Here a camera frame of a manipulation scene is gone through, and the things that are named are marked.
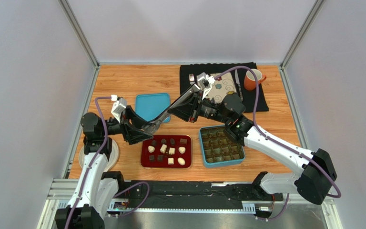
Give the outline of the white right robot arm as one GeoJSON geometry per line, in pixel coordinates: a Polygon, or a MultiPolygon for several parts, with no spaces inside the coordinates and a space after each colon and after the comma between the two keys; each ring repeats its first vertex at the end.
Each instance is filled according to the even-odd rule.
{"type": "Polygon", "coordinates": [[[260,173],[256,183],[264,192],[297,193],[316,205],[321,205],[326,197],[341,197],[335,184],[337,174],[327,151],[304,149],[267,132],[256,124],[255,118],[244,116],[245,106],[237,94],[226,95],[220,104],[211,103],[203,97],[204,94],[205,90],[193,85],[149,121],[146,130],[155,133],[171,115],[191,123],[200,116],[215,120],[224,124],[224,134],[232,142],[262,152],[291,170],[278,175],[260,173]]]}

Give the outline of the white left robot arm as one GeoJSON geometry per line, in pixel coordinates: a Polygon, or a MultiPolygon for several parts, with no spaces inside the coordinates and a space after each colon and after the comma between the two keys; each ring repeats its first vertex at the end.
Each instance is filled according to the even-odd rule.
{"type": "Polygon", "coordinates": [[[133,145],[153,135],[141,130],[145,120],[131,106],[114,106],[113,117],[105,120],[102,113],[86,113],[81,118],[84,134],[84,162],[81,177],[67,206],[58,209],[55,223],[59,229],[103,229],[111,199],[123,183],[121,172],[105,170],[112,155],[110,135],[121,134],[133,145]]]}

